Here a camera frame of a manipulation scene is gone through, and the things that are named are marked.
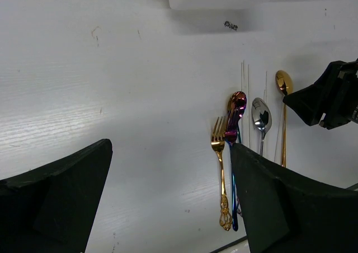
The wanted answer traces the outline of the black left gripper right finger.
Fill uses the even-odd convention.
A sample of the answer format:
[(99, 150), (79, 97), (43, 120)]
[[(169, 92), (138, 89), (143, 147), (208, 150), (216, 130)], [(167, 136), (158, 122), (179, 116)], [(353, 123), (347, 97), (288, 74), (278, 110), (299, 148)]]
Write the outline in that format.
[(239, 143), (230, 156), (251, 252), (357, 252), (357, 191), (300, 175)]

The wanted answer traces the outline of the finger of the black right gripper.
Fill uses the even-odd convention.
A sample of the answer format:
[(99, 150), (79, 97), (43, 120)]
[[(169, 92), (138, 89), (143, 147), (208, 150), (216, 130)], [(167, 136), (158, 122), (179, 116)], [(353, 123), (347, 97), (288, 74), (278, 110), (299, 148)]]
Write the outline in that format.
[(331, 62), (323, 74), (310, 86), (284, 97), (283, 103), (291, 108), (308, 126), (343, 126), (347, 120), (339, 113), (343, 100), (340, 90), (342, 79), (338, 77), (347, 63)]

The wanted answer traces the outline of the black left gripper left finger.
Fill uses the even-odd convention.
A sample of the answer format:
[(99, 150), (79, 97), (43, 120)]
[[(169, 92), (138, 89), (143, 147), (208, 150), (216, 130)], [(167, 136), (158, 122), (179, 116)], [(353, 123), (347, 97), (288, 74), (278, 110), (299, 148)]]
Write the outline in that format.
[(102, 139), (1, 180), (1, 252), (85, 252), (112, 154)]

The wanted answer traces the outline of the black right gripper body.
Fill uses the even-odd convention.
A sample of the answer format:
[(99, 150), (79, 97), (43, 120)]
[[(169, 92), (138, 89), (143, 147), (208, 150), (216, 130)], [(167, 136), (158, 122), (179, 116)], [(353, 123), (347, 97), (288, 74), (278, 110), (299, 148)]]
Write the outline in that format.
[(334, 129), (357, 123), (357, 61), (331, 62), (322, 77), (324, 117), (319, 125)]

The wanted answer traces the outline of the gold spoon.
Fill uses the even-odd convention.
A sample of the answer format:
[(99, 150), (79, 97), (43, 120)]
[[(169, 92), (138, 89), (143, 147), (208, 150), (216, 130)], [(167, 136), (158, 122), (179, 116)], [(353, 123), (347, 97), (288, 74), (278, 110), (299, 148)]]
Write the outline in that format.
[[(293, 82), (287, 72), (279, 70), (275, 74), (276, 84), (284, 96), (293, 92)], [(282, 125), (282, 150), (281, 150), (281, 166), (286, 167), (286, 121), (287, 106), (283, 105), (283, 125)]]

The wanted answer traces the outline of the iridescent blue fork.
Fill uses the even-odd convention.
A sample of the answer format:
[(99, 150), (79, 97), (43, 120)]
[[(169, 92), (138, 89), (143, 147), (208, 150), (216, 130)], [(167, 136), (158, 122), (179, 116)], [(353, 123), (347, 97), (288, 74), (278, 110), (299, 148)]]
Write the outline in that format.
[[(229, 150), (230, 153), (232, 152), (233, 145), (237, 141), (238, 137), (238, 121), (240, 119), (238, 109), (236, 107), (232, 107), (229, 112), (229, 120), (228, 120), (228, 126), (225, 132), (225, 140), (229, 144)], [(231, 196), (232, 196), (232, 218), (233, 218), (233, 230), (238, 231), (239, 225), (238, 225), (238, 204), (237, 204), (237, 196), (236, 196), (236, 185), (235, 185), (235, 175), (233, 172), (233, 164), (230, 164), (231, 167), (231, 179), (232, 179), (232, 185), (231, 185)]]

